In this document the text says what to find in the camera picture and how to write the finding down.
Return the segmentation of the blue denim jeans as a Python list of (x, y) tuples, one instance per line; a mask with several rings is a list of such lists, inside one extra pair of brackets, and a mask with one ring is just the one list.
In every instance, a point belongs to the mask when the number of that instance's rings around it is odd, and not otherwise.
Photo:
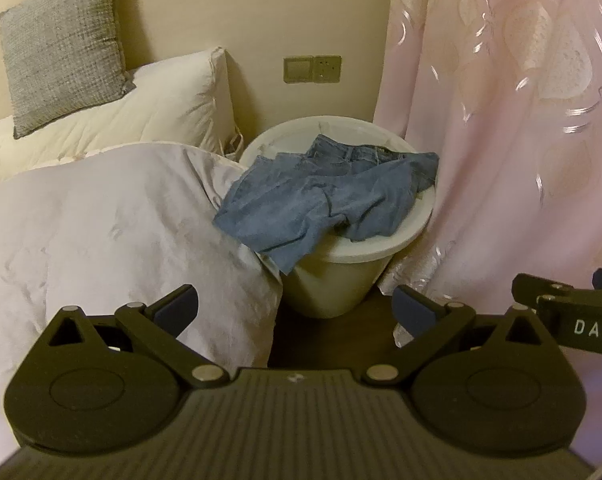
[(435, 185), (438, 168), (433, 152), (348, 145), (320, 134), (303, 154), (257, 157), (213, 223), (288, 274), (330, 232), (352, 242), (393, 235), (418, 194)]

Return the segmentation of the brass wall socket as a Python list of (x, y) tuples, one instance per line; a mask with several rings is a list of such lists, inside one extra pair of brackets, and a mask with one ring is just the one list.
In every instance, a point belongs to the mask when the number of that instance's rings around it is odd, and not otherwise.
[(317, 84), (337, 84), (341, 77), (340, 55), (316, 55), (313, 58), (313, 81)]

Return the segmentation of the brass wall switch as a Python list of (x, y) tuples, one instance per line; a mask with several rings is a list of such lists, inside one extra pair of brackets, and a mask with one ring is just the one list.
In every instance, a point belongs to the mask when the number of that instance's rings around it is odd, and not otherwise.
[(313, 81), (313, 56), (289, 56), (284, 58), (284, 82), (303, 84)]

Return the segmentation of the white round laundry basket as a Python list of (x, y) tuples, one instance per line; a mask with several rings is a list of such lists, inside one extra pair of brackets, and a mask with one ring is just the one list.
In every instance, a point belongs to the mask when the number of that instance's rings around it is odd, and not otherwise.
[[(319, 134), (349, 145), (371, 144), (394, 152), (413, 149), (401, 136), (371, 122), (310, 116), (282, 122), (262, 132), (248, 145), (239, 164), (249, 167), (259, 156), (303, 153)], [(301, 313), (313, 318), (337, 318), (349, 312), (376, 284), (394, 255), (423, 232), (434, 204), (435, 188), (431, 186), (417, 195), (414, 207), (389, 237), (352, 242), (333, 234), (325, 236), (313, 254), (305, 256), (281, 278), (284, 295)]]

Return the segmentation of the white pillow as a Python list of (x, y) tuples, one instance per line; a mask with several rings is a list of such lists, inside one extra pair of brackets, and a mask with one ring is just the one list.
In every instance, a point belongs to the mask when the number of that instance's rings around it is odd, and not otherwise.
[(13, 118), (0, 120), (0, 182), (45, 166), (74, 162), (123, 144), (172, 142), (237, 159), (226, 51), (221, 47), (134, 70), (122, 99), (79, 110), (19, 140)]

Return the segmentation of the white duvet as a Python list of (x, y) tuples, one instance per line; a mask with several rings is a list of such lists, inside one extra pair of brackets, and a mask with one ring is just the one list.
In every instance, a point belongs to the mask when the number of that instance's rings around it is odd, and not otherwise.
[(213, 222), (243, 169), (182, 144), (111, 148), (0, 183), (0, 463), (17, 442), (8, 382), (65, 306), (104, 315), (193, 285), (188, 347), (236, 370), (269, 359), (277, 272)]

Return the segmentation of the grey textured cushion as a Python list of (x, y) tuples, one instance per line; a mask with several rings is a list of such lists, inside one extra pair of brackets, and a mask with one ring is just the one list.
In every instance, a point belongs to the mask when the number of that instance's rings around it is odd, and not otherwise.
[(135, 88), (116, 0), (24, 0), (0, 14), (0, 40), (16, 140)]

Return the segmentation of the pink patterned curtain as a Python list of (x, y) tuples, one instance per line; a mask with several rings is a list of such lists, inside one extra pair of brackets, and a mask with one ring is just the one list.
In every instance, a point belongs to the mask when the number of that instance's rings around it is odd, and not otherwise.
[(498, 313), (520, 273), (602, 268), (602, 0), (391, 0), (374, 121), (440, 157), (385, 294)]

